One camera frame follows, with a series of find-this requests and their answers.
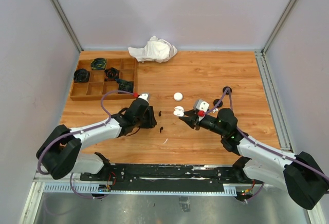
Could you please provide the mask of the white earbud charging case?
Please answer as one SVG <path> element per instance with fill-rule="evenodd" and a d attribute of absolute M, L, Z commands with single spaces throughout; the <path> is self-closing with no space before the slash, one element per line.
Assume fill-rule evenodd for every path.
<path fill-rule="evenodd" d="M 176 106 L 174 108 L 173 114 L 177 117 L 183 117 L 185 115 L 185 110 L 182 106 Z"/>

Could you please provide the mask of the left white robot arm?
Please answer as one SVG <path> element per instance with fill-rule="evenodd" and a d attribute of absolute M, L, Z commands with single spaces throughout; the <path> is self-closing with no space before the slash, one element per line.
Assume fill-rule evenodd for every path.
<path fill-rule="evenodd" d="M 154 109 L 148 100 L 136 98 L 128 108 L 101 122 L 84 127 L 57 126 L 36 153 L 41 174 L 54 180 L 74 174 L 91 174 L 103 181 L 110 175 L 109 160 L 101 153 L 84 154 L 82 150 L 108 139 L 132 134 L 133 129 L 156 126 Z"/>

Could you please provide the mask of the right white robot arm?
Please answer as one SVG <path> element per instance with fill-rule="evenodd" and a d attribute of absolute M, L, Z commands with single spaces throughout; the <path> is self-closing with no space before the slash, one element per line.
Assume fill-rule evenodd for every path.
<path fill-rule="evenodd" d="M 312 155 L 285 152 L 258 141 L 238 128 L 237 118 L 229 108 L 220 109 L 216 117 L 192 109 L 180 120 L 192 129 L 204 128 L 219 134 L 223 147 L 240 156 L 233 169 L 237 182 L 251 179 L 275 186 L 307 210 L 328 194 L 328 176 Z"/>

